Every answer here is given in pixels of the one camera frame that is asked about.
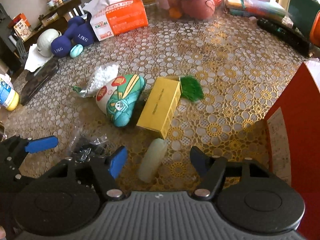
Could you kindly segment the orange white tissue pack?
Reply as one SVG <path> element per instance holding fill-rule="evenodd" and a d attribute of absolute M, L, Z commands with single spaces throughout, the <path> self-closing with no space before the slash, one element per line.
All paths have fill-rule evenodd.
<path fill-rule="evenodd" d="M 148 26 L 142 0 L 91 0 L 84 11 L 99 41 Z"/>

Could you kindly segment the yellow cardboard box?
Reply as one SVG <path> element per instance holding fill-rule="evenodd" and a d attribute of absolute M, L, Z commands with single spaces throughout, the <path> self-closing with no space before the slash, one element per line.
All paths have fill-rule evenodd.
<path fill-rule="evenodd" d="M 178 77 L 158 77 L 138 119 L 137 126 L 167 137 L 181 97 Z"/>

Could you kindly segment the blue dumbbell right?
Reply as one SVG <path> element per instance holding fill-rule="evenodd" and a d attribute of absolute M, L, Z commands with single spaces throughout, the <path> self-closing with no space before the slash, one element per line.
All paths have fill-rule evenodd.
<path fill-rule="evenodd" d="M 96 36 L 90 23 L 86 22 L 76 27 L 73 33 L 73 41 L 84 47 L 90 46 L 96 41 Z"/>

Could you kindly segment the blue dumbbell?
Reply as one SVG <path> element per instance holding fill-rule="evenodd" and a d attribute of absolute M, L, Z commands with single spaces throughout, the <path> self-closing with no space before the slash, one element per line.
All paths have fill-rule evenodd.
<path fill-rule="evenodd" d="M 86 22 L 76 27 L 73 33 L 73 41 L 84 47 L 90 46 L 96 41 L 96 36 L 90 23 Z"/>
<path fill-rule="evenodd" d="M 67 30 L 51 43 L 51 51 L 54 56 L 62 58 L 70 53 L 74 32 L 84 22 L 85 20 L 80 16 L 75 16 L 67 22 Z"/>

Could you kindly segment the blue dumbbell left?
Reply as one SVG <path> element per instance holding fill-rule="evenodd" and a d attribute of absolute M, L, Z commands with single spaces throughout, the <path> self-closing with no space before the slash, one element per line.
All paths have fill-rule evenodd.
<path fill-rule="evenodd" d="M 54 56 L 62 58 L 70 53 L 74 32 L 84 22 L 85 20 L 80 16 L 75 16 L 67 22 L 67 30 L 51 43 L 51 51 Z"/>

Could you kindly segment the black remote control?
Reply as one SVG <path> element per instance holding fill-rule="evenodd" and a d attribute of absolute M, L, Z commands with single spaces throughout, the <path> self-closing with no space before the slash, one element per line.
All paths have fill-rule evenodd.
<path fill-rule="evenodd" d="M 293 29 L 272 20 L 260 18 L 257 20 L 257 25 L 275 35 L 286 44 L 290 45 L 297 52 L 303 56 L 309 57 L 310 53 L 310 42 L 306 40 L 302 35 Z"/>

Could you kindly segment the white round bowl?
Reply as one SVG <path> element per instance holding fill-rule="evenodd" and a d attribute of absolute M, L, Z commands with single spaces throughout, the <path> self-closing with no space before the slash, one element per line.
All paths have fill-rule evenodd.
<path fill-rule="evenodd" d="M 56 38 L 60 37 L 61 35 L 62 34 L 60 31 L 52 28 L 45 30 L 37 39 L 38 52 L 44 57 L 51 57 L 53 55 L 51 44 Z"/>

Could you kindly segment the teal small round case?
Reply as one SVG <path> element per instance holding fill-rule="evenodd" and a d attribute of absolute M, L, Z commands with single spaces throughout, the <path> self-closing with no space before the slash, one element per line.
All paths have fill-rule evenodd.
<path fill-rule="evenodd" d="M 76 58 L 78 57 L 84 50 L 83 45 L 81 44 L 76 44 L 70 51 L 69 55 L 71 58 Z"/>

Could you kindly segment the black item clear bag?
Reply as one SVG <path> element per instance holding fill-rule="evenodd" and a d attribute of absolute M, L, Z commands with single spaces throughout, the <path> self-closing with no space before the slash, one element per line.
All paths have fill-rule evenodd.
<path fill-rule="evenodd" d="M 71 133 L 66 154 L 75 161 L 83 163 L 90 161 L 92 157 L 104 157 L 109 145 L 106 134 L 99 137 L 88 137 L 81 129 L 76 129 Z"/>

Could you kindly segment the teal green plush pouch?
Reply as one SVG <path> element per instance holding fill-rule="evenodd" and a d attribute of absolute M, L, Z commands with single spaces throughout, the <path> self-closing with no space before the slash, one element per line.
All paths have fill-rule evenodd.
<path fill-rule="evenodd" d="M 114 126 L 124 127 L 131 120 L 145 85 L 145 79 L 138 74 L 115 77 L 99 89 L 95 97 L 96 104 Z"/>

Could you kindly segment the clear white beads bag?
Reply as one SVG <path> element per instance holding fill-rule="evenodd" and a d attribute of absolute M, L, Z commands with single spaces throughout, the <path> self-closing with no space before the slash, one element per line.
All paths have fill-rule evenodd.
<path fill-rule="evenodd" d="M 119 65 L 110 62 L 97 68 L 84 87 L 73 86 L 72 90 L 81 98 L 94 97 L 99 89 L 118 76 Z"/>

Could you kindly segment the orange green storage box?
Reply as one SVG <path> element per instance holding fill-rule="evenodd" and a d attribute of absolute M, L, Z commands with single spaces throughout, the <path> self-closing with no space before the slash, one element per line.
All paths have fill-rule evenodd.
<path fill-rule="evenodd" d="M 290 0 L 289 14 L 303 36 L 319 47 L 319 0 Z"/>

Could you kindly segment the colourful pen case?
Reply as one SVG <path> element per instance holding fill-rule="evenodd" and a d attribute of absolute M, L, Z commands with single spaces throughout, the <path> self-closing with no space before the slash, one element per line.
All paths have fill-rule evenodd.
<path fill-rule="evenodd" d="M 289 14 L 275 0 L 225 0 L 227 11 L 236 16 L 270 18 L 281 22 Z"/>

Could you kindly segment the white small bottle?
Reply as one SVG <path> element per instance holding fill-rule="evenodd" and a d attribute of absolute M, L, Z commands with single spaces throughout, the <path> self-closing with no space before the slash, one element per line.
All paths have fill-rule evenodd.
<path fill-rule="evenodd" d="M 141 181 L 145 183 L 152 182 L 166 155 L 167 148 L 168 145 L 163 139 L 157 138 L 152 141 L 138 169 L 137 175 Z"/>

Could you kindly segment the black patterned wallet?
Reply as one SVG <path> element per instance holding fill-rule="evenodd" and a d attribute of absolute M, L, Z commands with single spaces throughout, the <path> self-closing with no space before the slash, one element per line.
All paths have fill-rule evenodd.
<path fill-rule="evenodd" d="M 34 73 L 28 73 L 27 83 L 20 93 L 20 104 L 25 106 L 35 94 L 49 81 L 59 70 L 59 61 L 53 57 Z"/>

